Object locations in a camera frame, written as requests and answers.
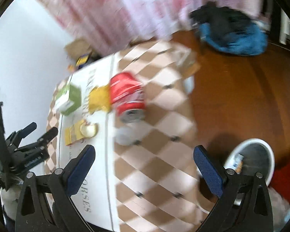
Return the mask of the yellow small box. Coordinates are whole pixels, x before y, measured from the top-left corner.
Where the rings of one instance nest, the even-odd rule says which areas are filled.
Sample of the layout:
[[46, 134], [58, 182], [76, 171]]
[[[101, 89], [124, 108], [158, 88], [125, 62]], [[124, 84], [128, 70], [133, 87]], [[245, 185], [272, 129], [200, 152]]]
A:
[[84, 123], [84, 120], [80, 120], [72, 126], [65, 128], [64, 143], [66, 146], [70, 146], [73, 143], [86, 138], [81, 132], [81, 127], [84, 125]]

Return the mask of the green white medicine box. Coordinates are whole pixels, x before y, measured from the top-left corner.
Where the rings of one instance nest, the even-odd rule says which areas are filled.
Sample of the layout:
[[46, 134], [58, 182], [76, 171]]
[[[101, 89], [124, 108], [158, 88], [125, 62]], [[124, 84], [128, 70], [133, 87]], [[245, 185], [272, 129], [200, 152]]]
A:
[[66, 84], [56, 95], [55, 109], [64, 116], [76, 111], [82, 104], [82, 91], [72, 83]]

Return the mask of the yellow snack bag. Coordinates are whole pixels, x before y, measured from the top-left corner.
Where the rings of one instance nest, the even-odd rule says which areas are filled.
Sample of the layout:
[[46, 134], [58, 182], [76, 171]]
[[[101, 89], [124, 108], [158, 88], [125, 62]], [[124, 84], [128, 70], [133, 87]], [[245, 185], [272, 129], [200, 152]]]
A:
[[96, 111], [111, 111], [110, 86], [95, 86], [89, 93], [88, 109], [91, 114]]

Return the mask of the red cola can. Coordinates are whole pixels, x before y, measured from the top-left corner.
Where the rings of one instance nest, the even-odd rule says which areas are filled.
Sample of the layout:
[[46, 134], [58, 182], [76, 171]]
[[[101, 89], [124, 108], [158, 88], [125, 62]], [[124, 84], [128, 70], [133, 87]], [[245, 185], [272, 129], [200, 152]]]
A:
[[135, 123], [145, 117], [143, 84], [130, 72], [121, 72], [110, 79], [110, 101], [123, 123]]

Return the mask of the white round trash bin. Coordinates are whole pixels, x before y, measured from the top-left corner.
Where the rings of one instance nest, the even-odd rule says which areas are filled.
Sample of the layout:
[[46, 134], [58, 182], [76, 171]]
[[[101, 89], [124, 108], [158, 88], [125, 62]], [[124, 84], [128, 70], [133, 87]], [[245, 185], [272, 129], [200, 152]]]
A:
[[243, 141], [227, 157], [224, 163], [225, 169], [231, 169], [236, 154], [244, 156], [240, 174], [254, 175], [260, 172], [266, 185], [270, 184], [275, 169], [275, 156], [268, 143], [258, 138]]

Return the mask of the checkered tablecloth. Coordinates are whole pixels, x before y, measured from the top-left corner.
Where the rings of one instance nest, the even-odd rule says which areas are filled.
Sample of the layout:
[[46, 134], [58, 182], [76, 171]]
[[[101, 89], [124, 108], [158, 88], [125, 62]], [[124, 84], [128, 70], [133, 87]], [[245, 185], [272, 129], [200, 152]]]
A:
[[211, 204], [200, 195], [193, 161], [197, 124], [184, 88], [183, 69], [195, 63], [188, 47], [152, 41], [91, 63], [62, 80], [55, 93], [74, 85], [86, 101], [91, 89], [129, 72], [144, 87], [146, 114], [123, 123], [115, 111], [89, 114], [82, 106], [63, 116], [50, 106], [46, 172], [62, 168], [86, 145], [96, 159], [72, 201], [86, 222], [109, 231], [196, 231]]

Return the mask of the red cloth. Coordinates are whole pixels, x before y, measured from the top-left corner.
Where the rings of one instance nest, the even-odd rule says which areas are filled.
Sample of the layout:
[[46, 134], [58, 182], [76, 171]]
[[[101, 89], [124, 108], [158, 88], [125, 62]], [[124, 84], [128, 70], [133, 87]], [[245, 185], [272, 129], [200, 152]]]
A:
[[282, 168], [275, 169], [269, 185], [290, 204], [290, 161]]

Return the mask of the blue yellow item behind table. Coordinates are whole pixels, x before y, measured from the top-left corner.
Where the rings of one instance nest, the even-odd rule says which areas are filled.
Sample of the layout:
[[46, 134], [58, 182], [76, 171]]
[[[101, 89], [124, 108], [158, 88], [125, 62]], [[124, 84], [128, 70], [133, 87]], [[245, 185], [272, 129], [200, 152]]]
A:
[[89, 60], [90, 60], [89, 54], [79, 57], [79, 59], [76, 61], [76, 64], [75, 64], [76, 69], [80, 70], [84, 68], [87, 65]]

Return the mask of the brown paper bag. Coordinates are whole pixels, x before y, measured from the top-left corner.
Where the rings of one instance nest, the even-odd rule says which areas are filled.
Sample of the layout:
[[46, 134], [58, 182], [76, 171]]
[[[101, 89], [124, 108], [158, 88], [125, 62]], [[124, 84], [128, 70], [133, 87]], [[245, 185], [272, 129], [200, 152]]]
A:
[[77, 61], [79, 57], [91, 53], [93, 48], [86, 39], [77, 38], [71, 43], [68, 43], [64, 47], [64, 50], [72, 60]]

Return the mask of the pink floral curtain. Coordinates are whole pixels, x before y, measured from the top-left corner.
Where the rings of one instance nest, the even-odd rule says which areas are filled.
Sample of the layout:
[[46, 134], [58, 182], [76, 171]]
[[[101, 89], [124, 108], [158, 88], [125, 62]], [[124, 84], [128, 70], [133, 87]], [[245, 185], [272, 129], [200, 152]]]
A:
[[136, 38], [169, 38], [188, 29], [188, 14], [214, 1], [256, 18], [262, 0], [38, 0], [74, 37], [85, 38], [102, 55]]

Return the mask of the blue black clothes pile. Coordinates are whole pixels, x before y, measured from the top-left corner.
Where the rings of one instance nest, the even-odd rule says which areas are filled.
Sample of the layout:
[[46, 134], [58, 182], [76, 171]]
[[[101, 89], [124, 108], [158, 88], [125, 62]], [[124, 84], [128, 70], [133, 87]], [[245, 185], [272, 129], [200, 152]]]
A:
[[219, 52], [256, 56], [264, 53], [268, 46], [266, 33], [239, 10], [207, 2], [190, 12], [189, 17], [201, 42]]

